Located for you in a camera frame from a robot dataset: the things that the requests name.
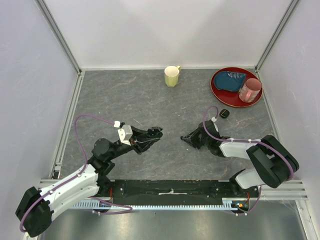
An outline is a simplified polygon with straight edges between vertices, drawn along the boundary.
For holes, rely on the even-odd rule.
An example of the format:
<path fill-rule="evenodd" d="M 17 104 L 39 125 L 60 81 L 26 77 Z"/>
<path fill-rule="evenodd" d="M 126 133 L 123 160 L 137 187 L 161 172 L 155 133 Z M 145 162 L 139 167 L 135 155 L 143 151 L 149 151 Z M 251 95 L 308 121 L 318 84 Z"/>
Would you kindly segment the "right aluminium frame post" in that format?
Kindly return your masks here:
<path fill-rule="evenodd" d="M 284 31 L 286 25 L 290 21 L 291 17 L 293 16 L 296 8 L 298 7 L 300 0 L 291 0 L 289 5 L 287 6 L 284 14 L 282 15 L 277 27 L 275 28 L 270 40 L 268 41 L 262 55 L 260 56 L 257 64 L 255 65 L 254 69 L 256 74 L 259 73 L 262 66 L 264 65 L 265 61 L 267 60 L 268 56 L 270 55 L 271 51 L 273 50 L 275 44 L 277 43 L 278 39 L 280 38 L 282 32 Z"/>

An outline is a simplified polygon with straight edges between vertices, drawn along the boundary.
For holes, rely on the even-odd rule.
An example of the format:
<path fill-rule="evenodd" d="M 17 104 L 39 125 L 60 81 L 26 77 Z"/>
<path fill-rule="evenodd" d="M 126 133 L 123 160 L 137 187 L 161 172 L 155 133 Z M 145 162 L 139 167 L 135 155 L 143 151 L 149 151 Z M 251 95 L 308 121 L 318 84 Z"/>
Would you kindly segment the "aluminium frame post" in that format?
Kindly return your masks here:
<path fill-rule="evenodd" d="M 257 64 L 255 65 L 254 69 L 256 74 L 259 73 L 262 66 L 264 65 L 265 61 L 267 60 L 268 56 L 270 55 L 271 51 L 273 50 L 275 44 L 277 43 L 278 39 L 280 38 L 282 32 L 284 31 L 286 25 L 290 21 L 291 17 L 293 16 L 296 8 L 298 7 L 300 0 L 291 0 L 289 5 L 287 6 L 284 14 L 282 15 L 277 27 L 275 28 L 270 40 L 268 41 L 262 55 L 260 56 Z"/>
<path fill-rule="evenodd" d="M 74 68 L 74 70 L 77 72 L 78 75 L 82 73 L 82 69 L 80 65 L 78 64 L 75 56 L 73 55 L 66 39 L 64 38 L 53 14 L 51 13 L 47 3 L 45 0 L 35 0 L 35 3 L 37 4 L 38 8 L 42 12 L 42 15 L 44 16 L 46 22 L 48 23 L 51 31 L 53 32 L 56 40 L 58 41 L 60 47 L 62 48 L 63 52 L 67 56 L 70 64 Z"/>

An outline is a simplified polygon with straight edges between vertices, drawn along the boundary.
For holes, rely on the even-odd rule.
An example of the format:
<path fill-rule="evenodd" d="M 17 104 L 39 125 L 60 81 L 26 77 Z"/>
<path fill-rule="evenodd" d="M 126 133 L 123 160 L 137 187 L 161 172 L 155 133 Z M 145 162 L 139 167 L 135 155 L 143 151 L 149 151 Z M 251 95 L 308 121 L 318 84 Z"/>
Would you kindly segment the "blue ceramic plate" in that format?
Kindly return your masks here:
<path fill-rule="evenodd" d="M 246 73 L 221 71 L 214 77 L 213 83 L 218 90 L 238 92 L 242 87 L 246 77 Z"/>

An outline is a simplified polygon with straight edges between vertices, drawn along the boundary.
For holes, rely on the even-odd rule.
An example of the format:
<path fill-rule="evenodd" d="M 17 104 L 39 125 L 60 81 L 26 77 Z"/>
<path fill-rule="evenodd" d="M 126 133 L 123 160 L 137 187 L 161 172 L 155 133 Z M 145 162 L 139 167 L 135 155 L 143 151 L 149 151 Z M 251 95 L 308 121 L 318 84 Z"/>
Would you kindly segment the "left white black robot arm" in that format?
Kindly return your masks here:
<path fill-rule="evenodd" d="M 130 151 L 138 155 L 144 153 L 161 139 L 162 130 L 157 126 L 141 130 L 122 124 L 117 130 L 119 139 L 115 142 L 98 139 L 91 158 L 86 159 L 80 169 L 42 189 L 34 186 L 27 189 L 15 211 L 20 221 L 20 231 L 36 237 L 56 217 L 79 201 L 95 195 L 106 196 L 110 191 L 107 175 L 115 166 L 112 160 Z"/>

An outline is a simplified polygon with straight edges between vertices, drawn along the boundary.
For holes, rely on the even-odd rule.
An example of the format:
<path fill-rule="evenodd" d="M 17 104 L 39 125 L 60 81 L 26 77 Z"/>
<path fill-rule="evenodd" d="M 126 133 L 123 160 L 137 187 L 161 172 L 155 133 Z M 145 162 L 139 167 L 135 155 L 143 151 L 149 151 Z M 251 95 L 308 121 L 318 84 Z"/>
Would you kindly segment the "pink patterned cup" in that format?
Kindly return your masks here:
<path fill-rule="evenodd" d="M 262 90 L 262 83 L 256 78 L 249 78 L 239 91 L 239 99 L 244 103 L 251 103 Z"/>

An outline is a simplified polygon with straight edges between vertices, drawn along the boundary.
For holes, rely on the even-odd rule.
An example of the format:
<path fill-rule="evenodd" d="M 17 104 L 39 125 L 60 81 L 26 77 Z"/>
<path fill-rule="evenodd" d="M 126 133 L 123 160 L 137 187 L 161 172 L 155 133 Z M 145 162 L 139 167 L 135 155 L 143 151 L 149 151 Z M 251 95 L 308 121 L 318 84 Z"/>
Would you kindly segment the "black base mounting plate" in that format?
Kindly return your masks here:
<path fill-rule="evenodd" d="M 242 189 L 219 180 L 134 180 L 116 179 L 101 187 L 98 197 L 111 197 L 120 205 L 220 204 L 223 198 L 256 198 L 258 187 Z"/>

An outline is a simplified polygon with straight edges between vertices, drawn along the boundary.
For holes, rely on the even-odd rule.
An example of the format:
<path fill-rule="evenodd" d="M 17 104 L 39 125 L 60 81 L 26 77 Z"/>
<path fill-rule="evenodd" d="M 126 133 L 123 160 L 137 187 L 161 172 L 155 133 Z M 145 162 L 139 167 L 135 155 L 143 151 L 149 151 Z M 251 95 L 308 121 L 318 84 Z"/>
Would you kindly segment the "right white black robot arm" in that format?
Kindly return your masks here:
<path fill-rule="evenodd" d="M 291 180 L 300 168 L 298 161 L 273 135 L 254 140 L 221 136 L 211 120 L 200 123 L 196 130 L 180 139 L 198 150 L 207 147 L 214 156 L 251 161 L 253 168 L 240 170 L 229 179 L 229 191 L 235 197 L 259 185 L 276 189 Z"/>

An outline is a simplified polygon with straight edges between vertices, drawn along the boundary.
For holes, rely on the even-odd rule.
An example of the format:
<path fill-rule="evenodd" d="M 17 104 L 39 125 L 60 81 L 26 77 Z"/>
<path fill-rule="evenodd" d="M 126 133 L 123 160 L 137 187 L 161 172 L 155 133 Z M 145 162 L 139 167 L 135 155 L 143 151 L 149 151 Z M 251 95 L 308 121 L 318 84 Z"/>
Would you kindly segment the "yellow green mug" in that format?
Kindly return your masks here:
<path fill-rule="evenodd" d="M 168 87 L 174 88 L 178 84 L 180 72 L 180 66 L 167 66 L 164 69 L 164 80 Z"/>

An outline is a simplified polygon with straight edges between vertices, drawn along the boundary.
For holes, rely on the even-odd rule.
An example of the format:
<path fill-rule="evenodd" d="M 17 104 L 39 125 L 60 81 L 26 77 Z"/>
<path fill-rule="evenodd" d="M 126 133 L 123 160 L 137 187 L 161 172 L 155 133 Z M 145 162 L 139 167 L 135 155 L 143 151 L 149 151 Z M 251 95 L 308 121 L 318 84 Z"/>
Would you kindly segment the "red round tray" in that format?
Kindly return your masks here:
<path fill-rule="evenodd" d="M 211 78 L 213 95 L 221 103 L 233 108 L 247 108 L 262 97 L 261 81 L 250 71 L 240 67 L 225 67 Z"/>

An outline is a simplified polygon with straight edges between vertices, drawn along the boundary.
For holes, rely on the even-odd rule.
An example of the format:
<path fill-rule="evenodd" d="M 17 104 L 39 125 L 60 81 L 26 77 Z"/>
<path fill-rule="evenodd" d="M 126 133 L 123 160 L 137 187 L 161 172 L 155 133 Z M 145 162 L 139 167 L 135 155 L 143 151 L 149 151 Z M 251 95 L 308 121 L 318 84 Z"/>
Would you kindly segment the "black earbud charging case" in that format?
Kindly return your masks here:
<path fill-rule="evenodd" d="M 163 128 L 159 126 L 153 126 L 147 130 L 147 136 L 149 138 L 161 138 L 163 136 L 162 130 Z"/>

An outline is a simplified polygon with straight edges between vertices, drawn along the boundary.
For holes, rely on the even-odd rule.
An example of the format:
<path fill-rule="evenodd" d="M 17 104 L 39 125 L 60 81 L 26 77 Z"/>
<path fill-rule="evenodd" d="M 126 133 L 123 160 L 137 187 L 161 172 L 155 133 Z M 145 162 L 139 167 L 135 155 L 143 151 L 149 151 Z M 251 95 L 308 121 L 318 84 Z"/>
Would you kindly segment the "left aluminium frame post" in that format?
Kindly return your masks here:
<path fill-rule="evenodd" d="M 35 0 L 35 3 L 37 4 L 38 8 L 42 12 L 42 15 L 44 16 L 46 22 L 48 23 L 51 31 L 53 32 L 56 40 L 58 41 L 60 47 L 62 48 L 63 52 L 67 56 L 70 64 L 74 68 L 74 70 L 77 72 L 78 75 L 82 73 L 82 69 L 80 65 L 78 64 L 75 56 L 73 55 L 66 39 L 64 38 L 53 14 L 51 13 L 47 3 L 45 0 Z"/>

